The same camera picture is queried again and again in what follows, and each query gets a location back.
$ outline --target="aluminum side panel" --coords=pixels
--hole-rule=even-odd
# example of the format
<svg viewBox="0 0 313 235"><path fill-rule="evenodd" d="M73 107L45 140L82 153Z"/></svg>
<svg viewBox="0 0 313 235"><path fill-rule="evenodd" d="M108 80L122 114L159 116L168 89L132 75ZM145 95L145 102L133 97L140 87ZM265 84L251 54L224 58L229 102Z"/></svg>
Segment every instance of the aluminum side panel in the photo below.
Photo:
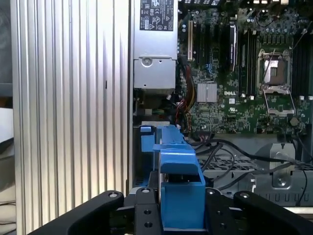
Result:
<svg viewBox="0 0 313 235"><path fill-rule="evenodd" d="M17 229L126 192L129 1L11 0Z"/></svg>

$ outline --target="black cable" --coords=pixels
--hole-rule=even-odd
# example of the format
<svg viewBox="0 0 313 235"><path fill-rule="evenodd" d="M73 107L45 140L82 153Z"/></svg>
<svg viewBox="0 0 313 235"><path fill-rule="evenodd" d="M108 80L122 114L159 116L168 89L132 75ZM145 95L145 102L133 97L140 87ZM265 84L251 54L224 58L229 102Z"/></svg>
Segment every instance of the black cable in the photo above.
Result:
<svg viewBox="0 0 313 235"><path fill-rule="evenodd" d="M308 186L308 176L307 174L305 173L305 170L300 166L300 165L297 165L300 170L302 170L303 174L304 174L304 177L305 177L305 185L304 185L304 188L303 188L303 191L302 191L302 194L299 198L299 200L296 202L295 206L296 207L300 207L301 206L301 201L302 201L302 198L304 197L304 194L305 194L305 191L307 190L307 186Z"/></svg>
<svg viewBox="0 0 313 235"><path fill-rule="evenodd" d="M12 232L14 232L14 231L16 231L16 229L13 229L13 230L11 230L11 231L8 231L7 233L4 233L4 234L2 234L2 235L9 235L10 233L12 233Z"/></svg>
<svg viewBox="0 0 313 235"><path fill-rule="evenodd" d="M299 133L297 133L297 139L299 141L299 143L301 144L302 149L309 155L310 160L308 162L304 162L304 163L309 163L313 160L313 157L311 155L311 153L309 152L309 150L306 148L306 146L304 145L304 143L302 142L302 140L300 139Z"/></svg>
<svg viewBox="0 0 313 235"><path fill-rule="evenodd" d="M217 144L212 153L210 154L210 156L207 158L207 160L205 161L204 165L201 167L201 171L204 172L205 169L210 165L212 159L214 158L215 154L223 147L223 144L219 143Z"/></svg>
<svg viewBox="0 0 313 235"><path fill-rule="evenodd" d="M225 152L230 154L230 156L232 158L232 163L231 163L231 166L227 169L227 171L225 171L221 176L218 176L215 179L211 180L212 182L217 181L217 180L225 177L232 170L232 168L235 165L235 155L232 152L230 152L229 150L227 150L227 149L221 148L221 150L223 150L223 151L225 151Z"/></svg>
<svg viewBox="0 0 313 235"><path fill-rule="evenodd" d="M241 154L243 154L243 155L245 155L248 158L251 158L253 160L260 160L260 161L264 161L264 162L273 162L273 163L290 162L290 163L294 164L294 162L291 162L288 160L267 158L267 157L249 154L249 153L243 151L242 149L240 149L237 145L233 144L232 142L222 140L222 139L211 139L211 140L208 140L207 143L224 143L224 144L229 145L230 147L236 149Z"/></svg>
<svg viewBox="0 0 313 235"><path fill-rule="evenodd" d="M261 157L261 156L256 156L256 155L252 155L252 154L248 154L247 152L243 151L241 148L239 148L237 145L233 144L232 142L230 141L226 141L226 140L221 140L221 139L211 139L211 140L208 140L207 143L214 143L214 142L217 142L217 143L225 143L231 147L233 147L234 149L236 149L238 152L240 152L241 154L251 158L251 159L254 159L254 160L260 160L260 161L264 161L264 162L288 162L286 164L282 164L274 169L270 169L270 170L255 170L255 171L250 171L250 172L246 172L244 174L242 174L241 176L239 176L237 179L235 179L234 181L232 181L231 183L229 183L228 185L226 186L223 186L221 188L219 188L218 190L225 190L233 185L235 185L237 182L239 182L240 180L242 180L244 177L246 177L249 173L253 173L253 174L269 174L269 173L273 173L277 170L280 170L280 169L284 169L288 166L291 166L291 165L296 165L298 166L304 176L305 176L305 185L304 185L304 188L303 188L303 192L298 200L298 202L296 203L296 205L300 205L301 204L301 200L305 194L305 191L307 189L307 185L308 185L308 177L307 177L307 174L306 172L304 171L304 169L301 167L301 165L297 164L296 161L291 161L291 160L283 160L283 159L272 159L272 158L266 158L266 157Z"/></svg>
<svg viewBox="0 0 313 235"><path fill-rule="evenodd" d="M273 173L273 172L275 172L277 170L281 170L281 169L287 168L287 167L289 167L291 165L292 165L292 163L285 163L285 164L282 164L282 165L280 165L278 167L275 167L274 169L248 171L248 172L242 174L241 176L239 176L238 178L236 178L235 180L233 180L232 182L230 182L229 184L227 184L227 185L225 185L223 187L218 188L218 190L222 191L222 190L225 190L227 188L230 188L230 187L234 186L236 183L238 183L243 178L245 178L248 174L254 174L254 175L270 174L270 173Z"/></svg>

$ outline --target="green circuit board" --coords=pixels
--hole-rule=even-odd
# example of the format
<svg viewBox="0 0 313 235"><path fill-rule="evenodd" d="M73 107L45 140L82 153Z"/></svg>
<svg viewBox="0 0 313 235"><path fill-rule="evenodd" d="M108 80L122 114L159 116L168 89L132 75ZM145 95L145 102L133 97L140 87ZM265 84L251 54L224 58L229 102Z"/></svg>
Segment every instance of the green circuit board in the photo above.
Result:
<svg viewBox="0 0 313 235"><path fill-rule="evenodd" d="M258 31L257 51L276 51L283 53L285 50L290 52L292 61L292 47L294 45L291 32L294 28L301 27L297 19L293 16L294 12L286 12L281 19L276 20L269 27L262 27L256 22L250 22L247 17L246 9L239 9L236 26L238 34L245 30ZM195 25L205 28L210 25L210 34L214 35L214 26L222 26L226 21L226 13L218 12L215 9L200 10L191 12L191 17ZM180 51L186 53L186 45L181 44ZM268 105L277 110L291 109L294 105L295 114L288 116L269 115L265 102L265 96L255 87L256 94L253 100L248 97L240 97L239 86L240 77L244 72L240 71L240 54L237 55L237 63L234 71L221 71L220 57L221 44L219 42L210 43L209 61L201 58L191 61L192 76L195 84L214 82L217 83L217 101L216 102L196 102L191 109L192 128L195 131L214 131L217 133L273 133L279 132L275 126L283 128L286 133L293 133L291 118L296 120L296 127L302 130L306 129L307 124L312 122L312 102L301 99L299 96L289 95L267 95ZM290 76L292 75L292 63L290 65Z"/></svg>

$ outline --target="power supply label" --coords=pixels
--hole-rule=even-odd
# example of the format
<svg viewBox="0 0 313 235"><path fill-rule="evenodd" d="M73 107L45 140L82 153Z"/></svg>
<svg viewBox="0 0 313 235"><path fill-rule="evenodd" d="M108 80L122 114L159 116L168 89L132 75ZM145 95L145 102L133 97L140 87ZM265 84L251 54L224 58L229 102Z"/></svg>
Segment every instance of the power supply label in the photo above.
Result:
<svg viewBox="0 0 313 235"><path fill-rule="evenodd" d="M173 31L175 0L141 0L140 30Z"/></svg>

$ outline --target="blue plastic bracket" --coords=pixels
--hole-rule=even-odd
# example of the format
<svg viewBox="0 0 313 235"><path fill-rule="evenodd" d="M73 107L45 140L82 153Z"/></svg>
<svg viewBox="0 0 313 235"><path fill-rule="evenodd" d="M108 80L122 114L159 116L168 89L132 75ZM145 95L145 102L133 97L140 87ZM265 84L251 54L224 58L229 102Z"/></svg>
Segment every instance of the blue plastic bracket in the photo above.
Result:
<svg viewBox="0 0 313 235"><path fill-rule="evenodd" d="M194 176L193 181L161 184L161 217L164 228L203 229L205 180L194 149L185 142L175 126L161 129L161 144L154 145L160 153L161 174Z"/></svg>

